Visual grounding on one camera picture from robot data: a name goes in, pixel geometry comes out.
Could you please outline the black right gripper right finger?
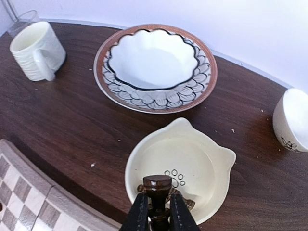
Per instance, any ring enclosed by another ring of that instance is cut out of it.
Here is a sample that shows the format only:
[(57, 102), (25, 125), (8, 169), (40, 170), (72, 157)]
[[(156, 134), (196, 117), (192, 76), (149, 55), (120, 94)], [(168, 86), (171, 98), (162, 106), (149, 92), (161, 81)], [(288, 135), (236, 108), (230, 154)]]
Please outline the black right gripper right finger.
[(170, 198), (170, 230), (200, 231), (188, 210), (181, 194), (172, 194)]

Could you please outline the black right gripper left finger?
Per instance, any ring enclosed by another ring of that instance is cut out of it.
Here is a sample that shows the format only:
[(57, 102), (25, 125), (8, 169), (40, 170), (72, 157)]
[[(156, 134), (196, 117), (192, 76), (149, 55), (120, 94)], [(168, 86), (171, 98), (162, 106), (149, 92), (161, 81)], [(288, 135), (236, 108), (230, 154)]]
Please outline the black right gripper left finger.
[(139, 193), (122, 224), (120, 231), (147, 231), (148, 230), (148, 196)]

